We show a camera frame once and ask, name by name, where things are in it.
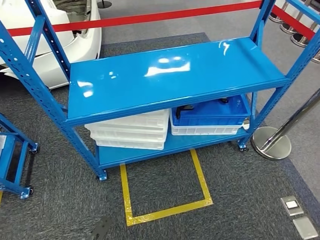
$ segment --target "blue metal shelf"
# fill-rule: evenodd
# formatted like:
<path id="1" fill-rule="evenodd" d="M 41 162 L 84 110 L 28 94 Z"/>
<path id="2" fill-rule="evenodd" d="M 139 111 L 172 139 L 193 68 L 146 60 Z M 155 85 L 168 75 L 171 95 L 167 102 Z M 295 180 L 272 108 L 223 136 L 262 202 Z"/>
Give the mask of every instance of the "blue metal shelf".
<path id="1" fill-rule="evenodd" d="M 320 31 L 314 35 L 287 73 L 282 74 L 262 52 L 263 27 L 275 0 L 263 0 L 248 37 L 199 43 L 162 50 L 70 64 L 40 0 L 25 0 L 36 21 L 26 52 L 27 58 L 0 21 L 0 57 L 32 95 L 101 181 L 105 168 L 155 158 L 190 148 L 237 140 L 241 150 L 272 108 L 320 49 Z M 289 0 L 303 13 L 319 21 L 299 0 Z M 57 102 L 30 63 L 38 29 L 70 82 L 69 105 Z M 255 116 L 257 91 L 275 88 Z M 229 136 L 172 136 L 162 151 L 97 147 L 91 152 L 73 128 L 186 104 L 252 93 L 250 128 Z"/>
<path id="2" fill-rule="evenodd" d="M 94 123 L 287 81 L 249 37 L 77 62 L 71 64 L 66 122 Z"/>
<path id="3" fill-rule="evenodd" d="M 36 153 L 38 151 L 38 143 L 35 143 L 24 135 L 1 113 L 0 127 L 5 130 L 5 132 L 0 132 L 0 136 L 6 136 L 4 148 L 0 153 L 0 191 L 8 191 L 17 194 L 20 195 L 20 199 L 28 198 L 29 195 L 32 194 L 33 188 L 31 186 L 20 186 L 20 179 L 27 152 Z M 7 180 L 7 178 L 16 143 L 17 142 L 21 143 L 22 146 L 20 151 L 19 162 L 17 163 L 14 181 L 11 182 Z"/>
<path id="4" fill-rule="evenodd" d="M 247 134 L 245 130 L 240 128 L 238 133 L 235 135 L 174 136 L 171 134 L 171 129 L 169 127 L 163 150 L 97 146 L 96 157 L 99 160 L 99 165 L 101 169 L 107 169 L 118 166 L 120 164 L 130 164 L 190 149 L 234 141 L 244 138 Z"/>

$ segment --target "stanchion post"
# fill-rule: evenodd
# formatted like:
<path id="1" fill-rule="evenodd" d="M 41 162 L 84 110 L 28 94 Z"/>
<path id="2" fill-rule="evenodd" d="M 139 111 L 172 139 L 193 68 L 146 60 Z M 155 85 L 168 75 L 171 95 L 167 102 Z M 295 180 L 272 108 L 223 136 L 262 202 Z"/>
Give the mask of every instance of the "stanchion post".
<path id="1" fill-rule="evenodd" d="M 311 31 L 314 31 L 316 27 L 318 26 L 318 23 L 316 23 L 315 21 L 314 21 L 310 27 L 309 29 Z M 306 45 L 308 45 L 308 43 L 309 42 L 306 37 L 300 34 L 298 32 L 294 33 L 294 35 L 291 36 L 290 39 L 295 45 L 297 45 L 299 47 L 306 47 Z"/>
<path id="2" fill-rule="evenodd" d="M 270 126 L 257 128 L 252 135 L 252 145 L 257 152 L 267 159 L 285 159 L 291 152 L 291 143 L 286 133 L 316 106 L 318 102 L 320 102 L 320 88 L 279 129 Z"/>
<path id="3" fill-rule="evenodd" d="M 286 8 L 288 7 L 289 5 L 289 3 L 288 2 L 285 2 L 283 5 L 282 5 L 282 7 L 281 8 L 282 11 L 285 11 L 286 10 Z M 269 19 L 270 19 L 271 21 L 272 21 L 272 22 L 275 22 L 275 23 L 278 23 L 278 24 L 282 24 L 282 23 L 283 23 L 284 21 L 283 20 L 282 20 L 280 17 L 278 17 L 278 15 L 276 15 L 276 14 L 275 14 L 275 13 L 273 13 L 273 12 L 272 12 L 272 13 L 270 13 L 270 15 L 269 15 Z"/>
<path id="4" fill-rule="evenodd" d="M 306 0 L 304 2 L 305 6 L 309 6 L 310 5 L 312 0 Z M 302 13 L 301 11 L 299 12 L 299 14 L 295 18 L 297 21 L 300 21 L 302 17 L 303 16 L 303 13 Z M 284 31 L 286 34 L 295 34 L 297 33 L 297 31 L 293 28 L 292 26 L 290 26 L 289 24 L 284 22 L 282 25 L 280 25 L 280 29 Z"/>

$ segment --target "chrome stanchion base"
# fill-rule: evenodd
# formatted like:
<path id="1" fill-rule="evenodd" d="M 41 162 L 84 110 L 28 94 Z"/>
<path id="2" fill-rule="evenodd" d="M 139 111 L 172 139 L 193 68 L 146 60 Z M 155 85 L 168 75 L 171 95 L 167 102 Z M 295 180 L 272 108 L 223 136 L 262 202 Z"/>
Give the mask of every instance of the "chrome stanchion base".
<path id="1" fill-rule="evenodd" d="M 269 15 L 269 19 L 270 19 L 272 22 L 277 23 L 277 24 L 282 24 L 284 21 L 281 20 L 278 16 L 274 14 L 273 12 L 270 13 L 270 15 Z"/>
<path id="2" fill-rule="evenodd" d="M 251 138 L 253 147 L 260 155 L 269 160 L 285 159 L 291 152 L 291 143 L 287 136 L 282 136 L 267 151 L 262 151 L 260 148 L 269 137 L 272 136 L 278 129 L 271 126 L 262 126 L 257 129 Z"/>
<path id="3" fill-rule="evenodd" d="M 316 63 L 316 64 L 320 64 L 320 58 L 313 57 L 313 58 L 311 59 L 311 61 Z"/>
<path id="4" fill-rule="evenodd" d="M 295 33 L 297 33 L 297 31 L 295 29 L 294 29 L 293 27 L 291 27 L 289 24 L 285 23 L 285 22 L 280 25 L 280 29 L 282 30 L 283 32 L 286 33 L 286 34 L 295 34 Z"/>
<path id="5" fill-rule="evenodd" d="M 294 33 L 294 35 L 291 36 L 290 39 L 294 44 L 303 48 L 305 48 L 309 42 L 308 39 L 300 33 Z"/>
<path id="6" fill-rule="evenodd" d="M 102 1 L 98 1 L 97 5 L 100 9 L 107 9 L 111 7 L 112 3 L 109 1 L 102 0 Z"/>

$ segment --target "red barrier rope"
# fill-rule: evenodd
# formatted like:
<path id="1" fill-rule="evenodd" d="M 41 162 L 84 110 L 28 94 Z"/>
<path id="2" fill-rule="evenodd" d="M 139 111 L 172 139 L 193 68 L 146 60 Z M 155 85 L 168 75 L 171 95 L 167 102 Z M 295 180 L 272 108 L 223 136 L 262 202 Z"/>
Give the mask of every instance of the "red barrier rope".
<path id="1" fill-rule="evenodd" d="M 313 37 L 313 35 L 315 35 L 315 33 L 312 30 L 310 30 L 309 28 L 302 24 L 301 22 L 298 20 L 296 20 L 295 18 L 283 11 L 282 9 L 279 7 L 277 7 L 275 5 L 272 11 L 272 13 L 278 16 L 279 18 L 289 24 L 290 26 L 294 27 L 298 33 L 300 33 L 309 40 L 311 40 Z"/>
<path id="2" fill-rule="evenodd" d="M 93 21 L 78 21 L 71 22 L 64 24 L 54 25 L 55 32 L 64 32 L 72 30 L 80 30 L 80 29 L 90 29 L 90 28 L 101 28 L 101 27 L 114 27 L 128 24 L 139 24 L 139 23 L 148 23 L 155 22 L 162 20 L 170 20 L 170 19 L 180 19 L 180 18 L 189 18 L 203 16 L 209 14 L 218 14 L 218 13 L 227 13 L 234 12 L 239 10 L 247 9 L 256 9 L 259 8 L 261 4 L 260 0 L 250 1 L 250 2 L 241 2 L 234 4 L 226 4 L 220 6 L 209 6 L 209 7 L 201 7 L 178 11 L 169 11 L 169 12 L 159 12 L 159 13 L 151 13 L 136 16 L 123 16 L 123 17 L 114 17 L 114 18 L 105 18 L 101 20 L 93 20 Z M 274 6 L 272 12 L 281 18 L 282 20 L 293 26 L 299 33 L 306 36 L 310 40 L 315 33 L 308 27 L 290 16 L 289 14 Z M 23 28 L 14 28 L 8 29 L 8 32 L 12 36 L 23 36 L 29 35 L 32 31 L 32 27 L 23 27 Z"/>

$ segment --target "yellow floor tape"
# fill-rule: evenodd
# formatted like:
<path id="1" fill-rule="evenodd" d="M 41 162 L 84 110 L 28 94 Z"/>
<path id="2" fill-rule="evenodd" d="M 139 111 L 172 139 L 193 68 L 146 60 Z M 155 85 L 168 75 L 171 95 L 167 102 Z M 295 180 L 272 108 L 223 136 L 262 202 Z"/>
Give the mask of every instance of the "yellow floor tape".
<path id="1" fill-rule="evenodd" d="M 2 191 L 0 191 L 0 206 L 2 205 Z"/>
<path id="2" fill-rule="evenodd" d="M 165 210 L 160 210 L 156 212 L 152 212 L 149 214 L 141 215 L 141 216 L 132 216 L 131 202 L 129 193 L 128 179 L 127 176 L 126 166 L 121 165 L 121 180 L 122 183 L 122 192 L 123 192 L 123 201 L 125 204 L 125 219 L 127 226 L 132 226 L 135 224 L 146 223 L 157 219 L 165 218 L 168 216 L 185 213 L 191 210 L 203 208 L 209 205 L 214 204 L 211 196 L 210 195 L 209 189 L 207 186 L 206 180 L 205 179 L 204 173 L 200 165 L 199 159 L 197 156 L 195 150 L 190 150 L 191 156 L 193 160 L 193 164 L 195 168 L 196 174 L 198 175 L 198 180 L 200 181 L 201 188 L 202 189 L 205 199 L 195 202 L 191 202 L 187 204 L 183 204 L 180 206 L 175 206 Z"/>

